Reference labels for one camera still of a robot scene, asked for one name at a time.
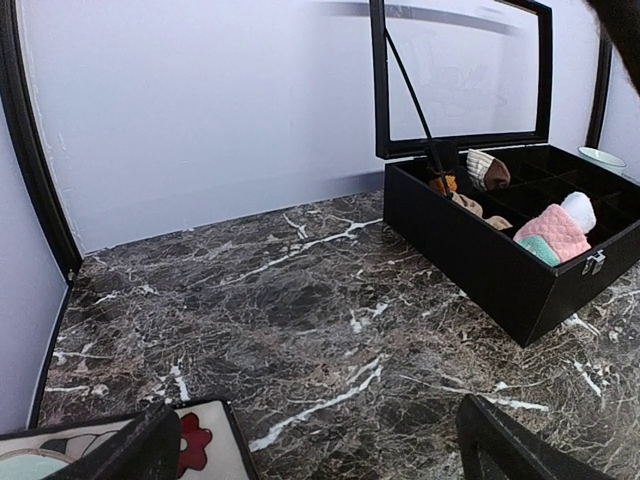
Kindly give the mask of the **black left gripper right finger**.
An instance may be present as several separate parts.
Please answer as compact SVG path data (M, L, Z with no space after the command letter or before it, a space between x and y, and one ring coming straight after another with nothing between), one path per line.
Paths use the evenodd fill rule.
M467 394L456 415L466 479L607 479L527 430L487 399Z

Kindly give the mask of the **beige and brown sock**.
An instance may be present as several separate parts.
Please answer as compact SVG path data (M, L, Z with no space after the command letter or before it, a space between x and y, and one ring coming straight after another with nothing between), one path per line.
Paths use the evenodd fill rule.
M477 190L504 189L511 183L511 174L507 166L486 152L470 149L467 152L466 168Z

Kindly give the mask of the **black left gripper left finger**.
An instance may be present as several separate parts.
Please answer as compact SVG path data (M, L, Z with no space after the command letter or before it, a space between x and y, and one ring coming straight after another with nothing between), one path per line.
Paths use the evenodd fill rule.
M165 404L151 406L87 456L50 479L174 479L181 422Z

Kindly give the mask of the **pink patterned sock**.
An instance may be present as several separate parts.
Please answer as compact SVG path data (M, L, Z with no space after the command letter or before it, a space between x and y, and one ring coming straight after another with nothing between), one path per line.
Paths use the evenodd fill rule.
M591 249L587 235L596 222L590 198L575 191L561 204L550 204L528 221L513 240L545 264L555 267Z

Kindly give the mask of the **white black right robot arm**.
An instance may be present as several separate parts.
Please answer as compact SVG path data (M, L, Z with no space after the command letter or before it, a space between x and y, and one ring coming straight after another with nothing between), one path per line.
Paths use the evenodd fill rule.
M586 0L619 52L636 93L640 91L640 13L637 0Z

